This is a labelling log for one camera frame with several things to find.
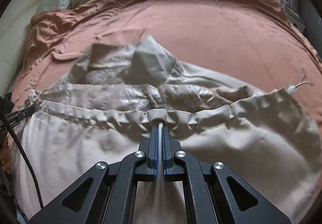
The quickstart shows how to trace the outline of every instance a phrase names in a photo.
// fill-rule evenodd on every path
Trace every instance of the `black cable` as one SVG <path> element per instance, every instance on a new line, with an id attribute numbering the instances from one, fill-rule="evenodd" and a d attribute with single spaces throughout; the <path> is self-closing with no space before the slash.
<path id="1" fill-rule="evenodd" d="M 22 157 L 24 158 L 27 167 L 31 173 L 31 176 L 33 177 L 33 182 L 35 184 L 36 187 L 36 191 L 37 191 L 37 196 L 38 196 L 38 200 L 39 200 L 39 204 L 40 207 L 43 208 L 43 203 L 42 203 L 42 199 L 41 199 L 41 194 L 40 194 L 40 190 L 39 190 L 39 185 L 38 185 L 38 181 L 35 175 L 35 172 L 33 171 L 33 168 L 30 164 L 30 161 L 27 158 L 27 155 L 24 151 L 24 148 L 22 147 L 20 141 L 17 138 L 17 135 L 15 134 L 15 132 L 13 131 L 12 127 L 10 126 L 10 123 L 8 122 L 7 118 L 5 117 L 5 115 L 3 114 L 2 110 L 0 109 L 0 120 L 2 121 L 3 125 L 6 127 L 7 131 L 10 133 L 11 137 L 13 138 L 13 140 L 15 141 Z"/>

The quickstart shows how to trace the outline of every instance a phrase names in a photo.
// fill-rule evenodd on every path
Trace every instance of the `garment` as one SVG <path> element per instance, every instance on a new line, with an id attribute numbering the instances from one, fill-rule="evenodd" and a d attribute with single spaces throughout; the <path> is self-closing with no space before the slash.
<path id="1" fill-rule="evenodd" d="M 292 96 L 178 61 L 152 37 L 92 45 L 30 102 L 36 113 L 17 134 L 44 204 L 98 161 L 135 152 L 160 122 L 183 150 L 200 161 L 223 161 L 293 223 L 313 204 L 318 127 Z M 12 154 L 16 198 L 30 218 L 39 210 L 34 185 L 15 146 Z M 185 223 L 180 183 L 140 183 L 137 194 L 134 223 Z"/>

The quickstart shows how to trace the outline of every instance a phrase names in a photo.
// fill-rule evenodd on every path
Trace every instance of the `silver screw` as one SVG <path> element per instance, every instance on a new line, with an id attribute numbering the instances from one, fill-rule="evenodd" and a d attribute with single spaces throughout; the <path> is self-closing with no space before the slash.
<path id="1" fill-rule="evenodd" d="M 176 155 L 177 155 L 177 157 L 179 157 L 179 158 L 183 158 L 183 157 L 185 157 L 185 156 L 186 156 L 186 153 L 185 153 L 184 151 L 177 151 L 175 154 L 176 154 Z"/>
<path id="2" fill-rule="evenodd" d="M 136 156 L 137 158 L 142 158 L 144 156 L 144 152 L 143 151 L 137 151 L 134 153 L 134 156 Z"/>
<path id="3" fill-rule="evenodd" d="M 214 163 L 214 167 L 216 169 L 219 169 L 219 170 L 221 170 L 224 166 L 225 165 L 222 162 L 220 162 L 220 161 L 217 161 L 217 162 Z"/>
<path id="4" fill-rule="evenodd" d="M 105 162 L 99 162 L 96 164 L 96 169 L 102 170 L 106 168 L 106 163 Z"/>

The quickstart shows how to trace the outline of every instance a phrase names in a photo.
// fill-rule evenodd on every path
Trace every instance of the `triangular cutout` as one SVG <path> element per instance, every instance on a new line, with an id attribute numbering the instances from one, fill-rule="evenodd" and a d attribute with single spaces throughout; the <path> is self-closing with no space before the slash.
<path id="1" fill-rule="evenodd" d="M 72 193 L 70 193 L 63 201 L 62 205 L 72 211 L 79 212 L 85 201 L 86 195 L 93 183 L 93 178 L 87 178 Z"/>
<path id="2" fill-rule="evenodd" d="M 233 177 L 227 177 L 228 185 L 234 195 L 240 211 L 249 210 L 252 207 L 258 205 L 258 200 L 251 195 L 239 182 Z"/>

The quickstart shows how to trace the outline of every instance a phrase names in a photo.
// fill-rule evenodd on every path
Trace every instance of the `drawstring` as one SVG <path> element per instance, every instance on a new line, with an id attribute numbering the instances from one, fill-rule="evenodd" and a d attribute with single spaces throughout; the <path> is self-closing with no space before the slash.
<path id="1" fill-rule="evenodd" d="M 298 87 L 300 87 L 301 85 L 304 85 L 304 84 L 308 84 L 310 86 L 313 86 L 313 83 L 311 81 L 304 81 L 305 79 L 305 76 L 306 76 L 306 70 L 304 68 L 302 68 L 302 74 L 303 74 L 303 77 L 301 79 L 301 81 L 297 84 L 297 85 L 293 85 L 291 84 L 288 89 L 287 89 L 287 92 L 290 94 L 290 95 L 294 95 L 294 93 L 296 93 L 296 89 Z"/>

